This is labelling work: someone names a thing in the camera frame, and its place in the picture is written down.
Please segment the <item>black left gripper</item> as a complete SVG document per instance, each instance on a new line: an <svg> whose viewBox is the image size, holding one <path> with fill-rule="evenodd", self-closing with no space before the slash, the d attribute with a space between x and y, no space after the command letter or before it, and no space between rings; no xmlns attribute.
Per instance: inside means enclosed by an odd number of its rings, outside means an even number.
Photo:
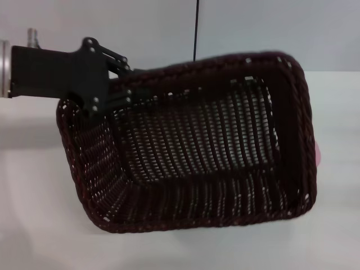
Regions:
<svg viewBox="0 0 360 270"><path fill-rule="evenodd" d="M75 102L87 116L151 98L145 88L108 93L109 72L118 79L148 77L152 70L131 69L127 58L92 37L75 52L14 46L10 96L58 98Z"/></svg>

